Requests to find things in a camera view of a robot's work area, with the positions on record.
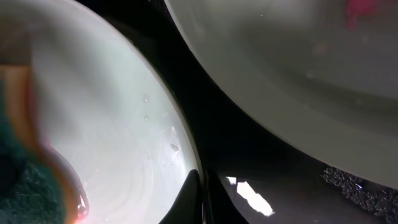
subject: water droplet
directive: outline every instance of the water droplet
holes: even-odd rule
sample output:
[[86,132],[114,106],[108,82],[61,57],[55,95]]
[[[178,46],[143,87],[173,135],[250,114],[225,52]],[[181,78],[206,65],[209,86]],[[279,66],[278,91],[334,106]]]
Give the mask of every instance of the water droplet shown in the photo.
[[178,147],[175,144],[170,144],[170,146],[172,147],[172,149],[177,152],[178,151]]
[[316,57],[324,56],[328,51],[328,44],[325,41],[318,41],[312,47],[312,54]]
[[307,79],[313,78],[313,73],[312,73],[312,71],[307,71],[307,74],[306,74],[305,76],[307,77]]

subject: dish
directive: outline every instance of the dish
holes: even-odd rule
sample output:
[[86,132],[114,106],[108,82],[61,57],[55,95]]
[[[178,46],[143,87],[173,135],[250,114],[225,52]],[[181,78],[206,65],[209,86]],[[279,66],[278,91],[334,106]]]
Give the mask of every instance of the dish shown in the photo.
[[158,223],[200,160],[159,75],[115,28],[74,1],[0,2],[0,61],[30,65],[38,129],[71,165],[81,223]]
[[344,1],[166,4],[203,68],[252,119],[309,156],[398,188],[395,2],[355,30]]

